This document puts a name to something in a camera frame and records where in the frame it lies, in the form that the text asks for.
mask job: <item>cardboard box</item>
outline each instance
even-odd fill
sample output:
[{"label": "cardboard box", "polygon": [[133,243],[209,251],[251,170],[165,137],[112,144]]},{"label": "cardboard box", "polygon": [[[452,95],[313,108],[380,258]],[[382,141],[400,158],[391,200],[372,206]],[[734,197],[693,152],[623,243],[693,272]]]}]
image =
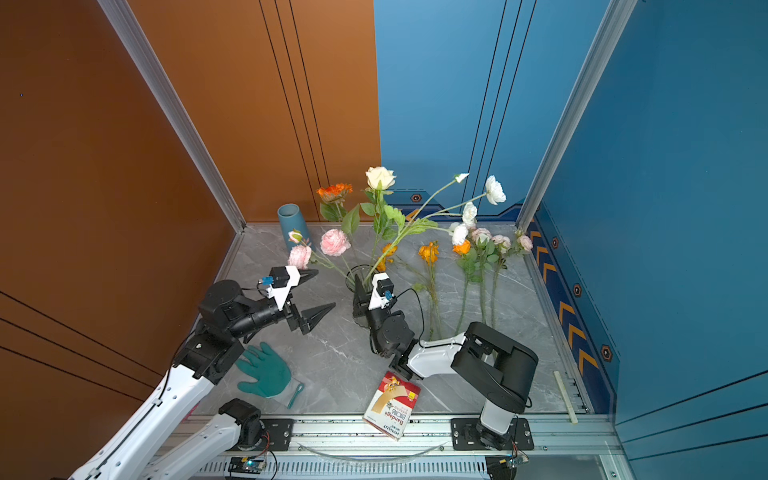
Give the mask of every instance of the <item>cardboard box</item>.
[{"label": "cardboard box", "polygon": [[421,391],[418,386],[387,372],[362,419],[395,440],[400,440]]}]

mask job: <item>orange flower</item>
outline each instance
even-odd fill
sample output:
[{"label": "orange flower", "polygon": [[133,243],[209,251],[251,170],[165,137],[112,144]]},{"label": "orange flower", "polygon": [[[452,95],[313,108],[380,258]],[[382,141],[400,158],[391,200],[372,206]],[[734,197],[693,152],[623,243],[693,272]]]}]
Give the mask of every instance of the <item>orange flower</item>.
[{"label": "orange flower", "polygon": [[437,250],[437,242],[429,242],[429,245],[425,245],[419,248],[419,256],[424,259],[427,264],[432,264],[437,260],[437,256],[440,252]]},{"label": "orange flower", "polygon": [[318,188],[317,194],[326,204],[340,204],[351,191],[352,185],[350,184],[336,184],[328,188]]},{"label": "orange flower", "polygon": [[[391,243],[387,243],[384,246],[384,248],[382,248],[382,253],[386,252],[386,249],[390,248],[391,246],[392,246]],[[376,265],[376,269],[379,272],[383,272],[383,271],[386,270],[386,263],[387,262],[390,262],[390,263],[394,263],[395,262],[394,260],[392,260],[391,258],[388,258],[388,257],[391,257],[392,255],[394,255],[396,251],[397,251],[397,245],[392,247],[392,249],[389,252],[386,252],[386,257],[382,258],[382,261],[380,261],[379,264]]]},{"label": "orange flower", "polygon": [[469,240],[464,240],[464,243],[461,245],[454,245],[453,251],[458,253],[459,255],[466,255],[469,253],[469,249],[472,248],[472,245],[469,243]]}]

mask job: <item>white flower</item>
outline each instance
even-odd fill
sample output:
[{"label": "white flower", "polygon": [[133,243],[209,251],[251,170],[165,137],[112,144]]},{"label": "white flower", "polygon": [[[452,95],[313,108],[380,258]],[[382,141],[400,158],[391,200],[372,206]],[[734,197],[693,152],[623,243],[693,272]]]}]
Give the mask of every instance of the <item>white flower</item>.
[{"label": "white flower", "polygon": [[366,172],[368,177],[368,186],[374,190],[386,190],[395,184],[397,178],[395,171],[387,170],[384,167],[371,167]]},{"label": "white flower", "polygon": [[487,242],[491,239],[491,232],[487,228],[475,228],[472,231],[472,239],[475,243]]},{"label": "white flower", "polygon": [[303,238],[304,238],[304,235],[302,235],[301,232],[299,232],[295,228],[288,233],[288,240],[294,243],[301,243],[301,240]]},{"label": "white flower", "polygon": [[453,242],[454,245],[461,245],[464,243],[464,240],[467,240],[468,233],[469,233],[469,227],[461,223],[457,225],[456,228],[453,230],[451,241]]},{"label": "white flower", "polygon": [[477,216],[478,208],[474,203],[467,202],[464,205],[464,211],[462,212],[462,220],[464,223],[466,223],[469,227],[473,227],[475,225],[475,217]]},{"label": "white flower", "polygon": [[491,175],[485,181],[485,191],[488,193],[487,197],[488,201],[491,202],[491,205],[497,205],[507,201],[507,196],[504,195],[502,185],[496,181],[496,176],[494,175]]},{"label": "white flower", "polygon": [[509,240],[509,237],[505,237],[504,235],[494,235],[493,238],[491,238],[491,240],[493,240],[493,243],[496,244],[496,246],[498,247],[499,250],[502,251],[502,253],[509,250],[512,246],[512,241]]}]

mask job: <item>rubber glove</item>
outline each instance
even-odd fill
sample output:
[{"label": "rubber glove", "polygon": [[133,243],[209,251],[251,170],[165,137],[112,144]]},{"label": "rubber glove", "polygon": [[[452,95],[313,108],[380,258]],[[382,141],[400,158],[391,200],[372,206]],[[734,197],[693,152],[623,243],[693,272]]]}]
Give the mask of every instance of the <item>rubber glove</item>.
[{"label": "rubber glove", "polygon": [[255,383],[240,382],[237,388],[245,393],[253,393],[262,397],[274,397],[279,395],[288,386],[291,380],[288,365],[265,342],[261,343],[261,350],[249,345],[243,356],[235,362],[246,375],[252,376]]}]

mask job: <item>mounting plate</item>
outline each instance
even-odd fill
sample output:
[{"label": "mounting plate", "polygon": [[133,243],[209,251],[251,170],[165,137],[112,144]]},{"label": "mounting plate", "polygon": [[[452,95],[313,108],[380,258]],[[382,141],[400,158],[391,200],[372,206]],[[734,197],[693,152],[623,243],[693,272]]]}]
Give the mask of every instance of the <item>mounting plate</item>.
[{"label": "mounting plate", "polygon": [[[466,451],[486,449],[480,442],[480,433],[476,428],[479,421],[479,417],[473,419],[451,419],[454,450]],[[504,450],[513,450],[515,448],[512,445],[513,441],[518,446],[518,450],[534,449],[533,435],[531,434],[531,426],[528,424],[528,420],[523,419],[522,417],[515,417],[512,419],[512,424],[509,428],[512,429],[515,434],[509,442],[504,445]]]}]

